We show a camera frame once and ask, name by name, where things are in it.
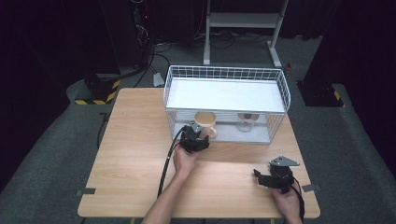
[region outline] forearm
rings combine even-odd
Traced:
[[[146,213],[142,223],[167,224],[170,222],[178,194],[186,182],[188,174],[176,173],[154,205]]]
[[[296,218],[285,218],[287,224],[303,224],[299,217]]]

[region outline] glass cup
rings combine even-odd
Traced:
[[[195,114],[195,123],[202,127],[200,138],[216,138],[216,115],[212,112],[198,112]]]
[[[254,127],[254,122],[259,118],[258,114],[238,114],[236,128],[242,133],[250,132]]]

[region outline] wire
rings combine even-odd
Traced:
[[[131,76],[137,75],[137,74],[141,73],[146,68],[147,68],[146,66],[142,66],[139,69],[137,69],[137,70],[135,70],[135,71],[133,71],[131,73],[122,75],[122,76],[110,77],[110,78],[102,78],[102,81],[108,81],[108,82],[110,82],[110,81],[118,81],[118,80],[121,80],[121,79],[126,78],[126,77],[131,77]]]
[[[206,34],[199,34],[198,36],[196,36],[194,38],[194,40],[199,40],[199,39],[201,39],[202,37],[205,37],[205,36],[206,36]]]
[[[168,170],[168,165],[169,165],[169,161],[171,160],[172,152],[174,151],[175,147],[178,145],[178,144],[175,145],[175,142],[176,142],[178,136],[181,134],[181,132],[184,132],[184,127],[181,128],[177,132],[177,134],[172,142],[172,145],[169,148],[168,156],[166,157],[165,165],[163,167],[163,175],[161,176],[160,186],[158,187],[157,198],[160,197],[161,193],[163,192],[163,181],[165,180],[165,177],[166,177],[166,171]]]
[[[100,133],[102,132],[103,127],[105,126],[105,123],[108,122],[108,119],[110,118],[110,114],[107,115],[107,113],[99,113],[99,115],[104,115],[102,119],[102,125],[99,128],[98,135],[96,137],[96,146],[99,149],[100,146]]]
[[[296,192],[297,197],[298,197],[298,201],[300,202],[300,219],[302,222],[304,222],[304,214],[305,214],[305,202],[303,199],[303,196],[301,195],[301,187],[300,187],[300,183],[298,182],[298,180],[294,177],[294,180],[297,182],[298,188],[299,190],[297,190],[294,186],[290,186],[294,192]]]
[[[201,30],[202,21],[204,20],[205,8],[204,8],[204,0],[202,0],[202,13],[201,13],[201,21],[199,22],[198,30],[194,35],[194,38],[198,35],[199,31]]]
[[[213,47],[214,49],[228,49],[235,43],[235,38],[233,36],[232,36],[231,40],[232,40],[231,44],[227,45],[226,47],[217,47],[217,46],[213,45],[212,43],[210,43],[210,46]]]
[[[251,40],[238,40],[238,38],[241,38],[242,36],[239,36],[239,37],[236,37],[236,40],[235,40],[235,42],[236,43],[246,43],[246,44],[254,44],[254,43],[260,43],[260,42],[262,42],[262,41],[266,41],[266,40],[268,40],[269,39],[269,36],[266,36],[266,35],[257,35],[256,37],[254,37],[253,39],[251,39]]]
[[[154,59],[154,50],[155,50],[155,48],[152,49],[151,59],[150,59],[150,61],[149,61],[149,63],[148,63],[147,68],[145,69],[145,72],[144,72],[143,75],[137,80],[137,82],[134,84],[133,88],[135,88],[135,87],[140,83],[140,81],[142,80],[143,76],[144,76],[144,75],[147,73],[147,71],[150,69],[151,64],[152,64],[152,60]]]
[[[158,44],[158,45],[156,45],[156,46],[161,46],[161,45],[166,45],[166,44],[169,45],[169,48],[163,49],[163,50],[160,50],[160,51],[155,51],[155,52],[156,52],[156,53],[163,53],[163,52],[166,52],[166,51],[168,51],[169,49],[171,49],[172,46],[173,46],[173,43],[163,43],[163,44]]]
[[[151,70],[151,72],[152,72],[153,74],[158,73],[157,70],[156,70],[153,66],[150,66],[149,69]]]
[[[144,47],[146,46],[146,43],[148,42],[149,33],[146,30],[146,28],[141,25],[136,25],[136,30],[137,30],[137,40],[139,41],[141,50],[143,50]]]
[[[169,59],[166,58],[165,56],[163,56],[163,55],[161,55],[161,54],[156,54],[156,53],[154,53],[154,55],[155,55],[155,56],[158,56],[158,57],[164,58],[164,59],[166,60],[166,62],[168,63],[168,67],[171,65],[171,63],[169,62]]]

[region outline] gray floor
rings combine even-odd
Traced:
[[[291,93],[290,121],[317,192],[319,218],[305,223],[396,223],[396,183],[361,126],[347,91],[334,85],[345,107],[307,107],[295,81],[304,75],[320,39],[279,38],[276,50],[282,63],[291,63],[287,76]],[[227,46],[214,41],[213,45]],[[203,47],[160,45],[158,53],[171,64],[202,65]],[[264,42],[234,43],[227,49],[212,48],[212,65],[273,67]],[[167,62],[155,56],[152,66],[165,77]],[[123,79],[131,88],[140,75]],[[152,72],[138,88],[152,87]],[[82,81],[68,95],[79,95]],[[0,195],[0,223],[131,223],[130,218],[87,218],[77,213],[79,189],[84,189],[97,152],[97,136],[103,115],[111,105],[71,104],[37,141],[6,189]],[[198,219],[175,219],[174,223],[202,223]],[[209,219],[206,223],[252,223],[248,219]],[[255,223],[269,223],[256,219]]]

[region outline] white wire basket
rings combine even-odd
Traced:
[[[172,138],[197,112],[213,112],[218,136],[211,142],[270,144],[290,91],[281,69],[172,65],[163,101]],[[238,130],[238,114],[259,115],[251,131]]]

